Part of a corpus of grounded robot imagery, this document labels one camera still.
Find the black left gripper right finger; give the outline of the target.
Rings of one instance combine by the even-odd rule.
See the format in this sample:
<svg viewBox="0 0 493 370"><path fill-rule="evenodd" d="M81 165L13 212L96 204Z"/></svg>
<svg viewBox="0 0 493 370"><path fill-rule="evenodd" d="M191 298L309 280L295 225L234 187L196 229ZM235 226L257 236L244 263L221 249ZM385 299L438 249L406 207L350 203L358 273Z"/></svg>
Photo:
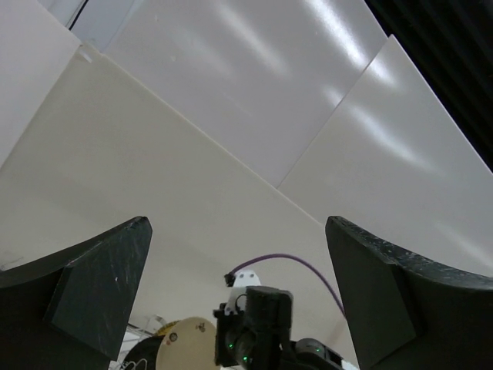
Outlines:
<svg viewBox="0 0 493 370"><path fill-rule="evenodd" d="M327 245L362 369L490 369L492 279L331 216Z"/></svg>

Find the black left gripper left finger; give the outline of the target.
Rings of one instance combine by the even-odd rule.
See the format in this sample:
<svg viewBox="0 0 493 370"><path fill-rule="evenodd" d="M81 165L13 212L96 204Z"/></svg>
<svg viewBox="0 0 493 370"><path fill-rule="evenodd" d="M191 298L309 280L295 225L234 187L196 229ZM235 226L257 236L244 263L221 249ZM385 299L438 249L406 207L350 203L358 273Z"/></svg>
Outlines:
<svg viewBox="0 0 493 370"><path fill-rule="evenodd" d="M107 369L119 356L153 229L135 217L1 272L3 369Z"/></svg>

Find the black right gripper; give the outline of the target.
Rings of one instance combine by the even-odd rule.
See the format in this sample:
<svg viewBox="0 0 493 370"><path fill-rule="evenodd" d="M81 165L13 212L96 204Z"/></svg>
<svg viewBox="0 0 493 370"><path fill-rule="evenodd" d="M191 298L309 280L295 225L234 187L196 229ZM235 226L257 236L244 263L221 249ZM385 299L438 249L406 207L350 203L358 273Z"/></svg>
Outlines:
<svg viewBox="0 0 493 370"><path fill-rule="evenodd" d="M295 363L290 340L293 296L289 291L250 286L245 307L228 313L222 303L216 319L214 361L221 367L289 368Z"/></svg>

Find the cream plate with drawings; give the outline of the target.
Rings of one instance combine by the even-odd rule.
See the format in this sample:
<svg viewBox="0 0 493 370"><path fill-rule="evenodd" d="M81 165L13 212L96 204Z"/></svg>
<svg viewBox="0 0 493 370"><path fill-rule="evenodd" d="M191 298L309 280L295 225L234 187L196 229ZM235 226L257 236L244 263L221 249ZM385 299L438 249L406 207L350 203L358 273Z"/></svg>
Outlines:
<svg viewBox="0 0 493 370"><path fill-rule="evenodd" d="M157 370L216 370L216 327L206 318L178 321L164 336L156 356Z"/></svg>

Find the black plate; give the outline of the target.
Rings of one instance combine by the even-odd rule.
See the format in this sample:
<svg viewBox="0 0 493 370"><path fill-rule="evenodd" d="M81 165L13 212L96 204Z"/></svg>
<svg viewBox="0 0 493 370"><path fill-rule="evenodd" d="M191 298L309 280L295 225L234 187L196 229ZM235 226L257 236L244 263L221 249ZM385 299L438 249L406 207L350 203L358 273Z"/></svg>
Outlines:
<svg viewBox="0 0 493 370"><path fill-rule="evenodd" d="M152 336L136 344L126 355L122 369L156 369L156 358L163 337Z"/></svg>

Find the yellow woven pattern plate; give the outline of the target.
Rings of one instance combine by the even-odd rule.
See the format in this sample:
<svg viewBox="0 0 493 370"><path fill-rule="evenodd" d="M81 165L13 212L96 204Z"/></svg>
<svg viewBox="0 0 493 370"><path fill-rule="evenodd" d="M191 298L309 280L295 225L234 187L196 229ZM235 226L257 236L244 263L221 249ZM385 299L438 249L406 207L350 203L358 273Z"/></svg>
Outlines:
<svg viewBox="0 0 493 370"><path fill-rule="evenodd" d="M173 327L178 323L179 323L179 320L171 321L171 322L165 324L164 326L162 326L160 329L158 329L154 335L156 337L166 336L173 329Z"/></svg>

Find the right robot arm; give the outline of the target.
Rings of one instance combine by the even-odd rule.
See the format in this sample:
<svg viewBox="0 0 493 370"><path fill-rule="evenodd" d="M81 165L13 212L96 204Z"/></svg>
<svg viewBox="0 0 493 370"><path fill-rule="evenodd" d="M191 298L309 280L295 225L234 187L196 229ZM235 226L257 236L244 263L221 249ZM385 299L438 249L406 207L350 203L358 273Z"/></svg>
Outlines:
<svg viewBox="0 0 493 370"><path fill-rule="evenodd" d="M438 263L340 216L325 227L337 286L361 369L490 369L492 280ZM313 338L290 337L293 295L263 286L248 263L225 276L214 312L215 363L245 369L348 369Z"/></svg>

